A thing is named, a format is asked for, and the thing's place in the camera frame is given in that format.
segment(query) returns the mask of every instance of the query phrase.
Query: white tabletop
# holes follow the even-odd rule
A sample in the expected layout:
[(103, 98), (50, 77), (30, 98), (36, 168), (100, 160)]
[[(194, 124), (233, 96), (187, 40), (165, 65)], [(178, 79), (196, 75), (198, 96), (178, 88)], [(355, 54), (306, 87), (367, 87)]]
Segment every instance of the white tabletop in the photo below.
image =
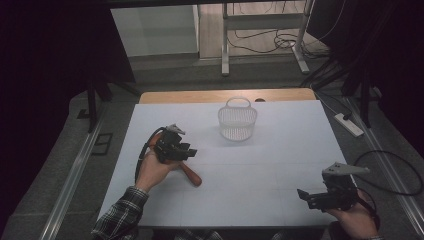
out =
[(181, 142), (197, 149), (186, 164), (202, 179), (194, 187), (182, 170), (150, 191), (139, 223), (146, 227), (322, 226), (335, 219), (310, 210), (296, 189), (326, 192), (321, 171), (346, 163), (317, 100), (252, 103), (253, 136), (231, 142), (219, 133), (225, 103), (140, 104), (134, 108), (99, 217), (134, 184), (138, 156), (159, 127), (176, 123)]

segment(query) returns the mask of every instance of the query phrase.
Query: metal stand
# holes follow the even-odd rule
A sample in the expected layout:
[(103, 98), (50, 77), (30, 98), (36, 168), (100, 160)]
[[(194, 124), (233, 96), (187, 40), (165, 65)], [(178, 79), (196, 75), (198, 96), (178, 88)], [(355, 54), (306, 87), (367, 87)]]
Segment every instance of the metal stand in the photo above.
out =
[(90, 126), (88, 132), (91, 133), (97, 124), (97, 107), (96, 107), (96, 92), (102, 101), (111, 101), (112, 92), (107, 86), (106, 81), (95, 76), (93, 73), (88, 74), (87, 80), (87, 97), (88, 97), (88, 112), (90, 117)]
[(230, 74), (229, 55), (228, 55), (228, 31), (229, 30), (259, 30), (259, 29), (295, 29), (299, 28), (299, 22), (302, 22), (296, 44), (292, 47), (293, 54), (299, 64), (303, 74), (309, 73), (309, 68), (303, 59), (300, 45), (303, 42), (306, 26), (312, 9), (313, 0), (307, 1), (304, 13), (290, 14), (266, 14), (266, 15), (241, 15), (228, 16), (227, 4), (222, 4), (223, 15), (223, 38), (222, 38), (222, 75)]

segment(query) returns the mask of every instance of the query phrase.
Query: black curtain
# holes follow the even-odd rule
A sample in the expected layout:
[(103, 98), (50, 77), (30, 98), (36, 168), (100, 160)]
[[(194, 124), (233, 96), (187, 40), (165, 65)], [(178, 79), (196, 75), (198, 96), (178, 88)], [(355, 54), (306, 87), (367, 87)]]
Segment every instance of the black curtain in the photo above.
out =
[(399, 1), (369, 64), (379, 106), (387, 118), (424, 157), (424, 3)]
[(89, 79), (134, 81), (110, 9), (74, 3), (0, 1), (1, 233), (63, 129), (70, 100)]

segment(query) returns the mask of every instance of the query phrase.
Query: checkered shirt sleeve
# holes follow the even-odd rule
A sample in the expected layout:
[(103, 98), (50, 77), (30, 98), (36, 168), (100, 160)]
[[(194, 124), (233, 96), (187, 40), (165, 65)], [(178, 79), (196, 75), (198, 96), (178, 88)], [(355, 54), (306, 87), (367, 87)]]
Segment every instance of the checkered shirt sleeve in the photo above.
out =
[(93, 239), (135, 239), (137, 224), (149, 194), (136, 187), (128, 187), (125, 194), (97, 221), (91, 235)]

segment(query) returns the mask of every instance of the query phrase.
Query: metal frame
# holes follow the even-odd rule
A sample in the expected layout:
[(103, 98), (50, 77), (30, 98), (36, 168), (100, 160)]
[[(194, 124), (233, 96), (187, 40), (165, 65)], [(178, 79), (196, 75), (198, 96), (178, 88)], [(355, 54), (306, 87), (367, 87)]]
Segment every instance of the metal frame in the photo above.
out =
[(296, 39), (296, 44), (292, 46), (292, 51), (299, 64), (300, 71), (303, 74), (309, 73), (308, 65), (303, 58), (301, 51), (301, 43), (306, 32), (309, 16), (312, 9), (313, 0), (307, 1), (304, 13), (292, 14), (272, 14), (272, 15), (232, 15), (228, 16), (227, 3), (222, 4), (223, 15), (223, 38), (222, 38), (222, 75), (230, 74), (229, 66), (229, 50), (228, 50), (228, 31), (229, 30), (260, 30), (260, 29), (295, 29), (299, 28), (299, 34)]
[(94, 126), (93, 132), (87, 135), (83, 146), (81, 147), (77, 157), (75, 158), (74, 164), (69, 171), (68, 177), (66, 178), (65, 184), (56, 200), (52, 212), (44, 226), (41, 233), (40, 240), (55, 239), (59, 228), (62, 225), (62, 221), (65, 218), (66, 211), (68, 210), (69, 204), (78, 186), (81, 175), (84, 171), (85, 164), (90, 157), (91, 150), (93, 149), (97, 135), (100, 132), (101, 126), (105, 119), (107, 107), (109, 103), (102, 103), (99, 111), (99, 119)]

